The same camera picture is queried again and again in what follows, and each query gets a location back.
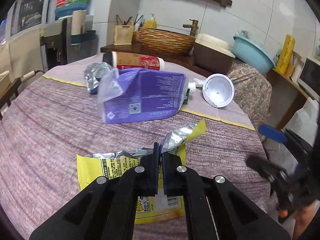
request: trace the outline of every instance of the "yellow snack bag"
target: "yellow snack bag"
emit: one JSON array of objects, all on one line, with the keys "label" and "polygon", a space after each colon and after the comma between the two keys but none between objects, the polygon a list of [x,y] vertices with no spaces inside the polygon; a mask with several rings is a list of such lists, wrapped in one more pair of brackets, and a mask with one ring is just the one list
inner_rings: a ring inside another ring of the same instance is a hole
[{"label": "yellow snack bag", "polygon": [[[204,120],[201,120],[189,134],[185,142],[202,135],[206,130]],[[182,164],[186,164],[186,145],[169,151],[178,155]],[[132,167],[139,166],[140,160],[120,156],[113,159],[98,159],[77,155],[77,171],[80,189],[83,190],[99,176],[109,179],[122,176]],[[182,196],[167,197],[163,189],[162,166],[159,169],[158,194],[155,197],[138,197],[135,224],[158,222],[177,218],[184,215],[184,202]]]}]

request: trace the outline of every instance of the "microwave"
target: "microwave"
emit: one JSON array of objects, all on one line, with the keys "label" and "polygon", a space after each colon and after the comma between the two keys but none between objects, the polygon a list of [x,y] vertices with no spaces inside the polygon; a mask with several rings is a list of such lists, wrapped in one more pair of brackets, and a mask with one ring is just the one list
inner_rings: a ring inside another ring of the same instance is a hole
[{"label": "microwave", "polygon": [[311,98],[320,100],[320,61],[307,58],[303,65],[298,84],[310,95]]}]

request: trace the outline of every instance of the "yellow cylinder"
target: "yellow cylinder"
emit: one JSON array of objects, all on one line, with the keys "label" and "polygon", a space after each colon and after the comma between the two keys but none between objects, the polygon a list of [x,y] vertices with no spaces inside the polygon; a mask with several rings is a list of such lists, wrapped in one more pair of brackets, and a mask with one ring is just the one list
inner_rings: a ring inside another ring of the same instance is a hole
[{"label": "yellow cylinder", "polygon": [[291,35],[286,36],[282,53],[276,66],[276,71],[278,71],[281,74],[284,74],[287,70],[295,43],[296,40]]}]

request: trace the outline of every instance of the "bronze faucet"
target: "bronze faucet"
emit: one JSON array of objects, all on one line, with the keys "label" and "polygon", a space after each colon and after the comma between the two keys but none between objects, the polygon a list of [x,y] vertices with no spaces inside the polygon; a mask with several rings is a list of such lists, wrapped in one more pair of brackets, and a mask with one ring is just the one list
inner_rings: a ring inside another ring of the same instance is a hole
[{"label": "bronze faucet", "polygon": [[197,29],[199,29],[199,27],[198,27],[198,21],[197,20],[191,20],[190,19],[190,21],[192,21],[192,25],[190,25],[190,24],[184,24],[184,25],[182,25],[182,27],[184,27],[184,28],[191,28],[191,31],[190,31],[190,36],[196,36],[196,31],[197,31]]}]

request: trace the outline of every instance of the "wicker basin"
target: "wicker basin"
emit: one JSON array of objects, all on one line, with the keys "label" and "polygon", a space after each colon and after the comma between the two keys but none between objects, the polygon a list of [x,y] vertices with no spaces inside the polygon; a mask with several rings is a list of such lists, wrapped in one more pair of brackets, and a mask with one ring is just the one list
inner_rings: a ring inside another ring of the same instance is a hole
[{"label": "wicker basin", "polygon": [[140,28],[139,39],[143,46],[164,54],[188,54],[196,38],[164,30]]}]

